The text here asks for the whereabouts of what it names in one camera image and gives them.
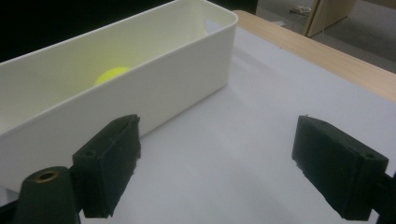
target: white plastic bin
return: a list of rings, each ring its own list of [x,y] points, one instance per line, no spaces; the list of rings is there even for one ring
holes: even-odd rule
[[[70,166],[115,118],[137,114],[143,135],[226,85],[236,23],[176,0],[0,63],[0,185],[18,191],[37,170]],[[119,66],[131,70],[93,86]]]

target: yellow tennis ball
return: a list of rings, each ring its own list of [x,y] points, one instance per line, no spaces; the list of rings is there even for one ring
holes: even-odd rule
[[[116,76],[128,71],[129,69],[130,69],[129,67],[115,67],[115,68],[109,69],[109,70],[105,71],[101,76],[99,76],[98,79],[96,79],[94,85],[97,86],[103,82],[106,82],[106,81],[110,80],[111,78],[116,77]]]

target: white table surface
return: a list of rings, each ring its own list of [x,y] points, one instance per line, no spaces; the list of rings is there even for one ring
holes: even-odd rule
[[[330,122],[396,171],[396,104],[237,29],[229,85],[145,135],[114,217],[82,223],[351,223],[291,159],[299,115]]]

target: wooden table edge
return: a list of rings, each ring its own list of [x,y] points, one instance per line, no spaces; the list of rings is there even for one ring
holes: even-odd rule
[[[245,11],[236,10],[234,13],[239,17],[239,27],[315,63],[339,77],[396,102],[396,74]]]

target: gray floor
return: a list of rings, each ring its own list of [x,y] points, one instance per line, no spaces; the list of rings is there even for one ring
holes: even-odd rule
[[[283,21],[285,28],[300,34],[306,17],[290,14],[289,11],[296,5],[310,7],[313,0],[298,3],[291,0],[259,0],[257,16],[268,21]],[[395,9],[358,1],[347,18],[312,38],[396,74]]]

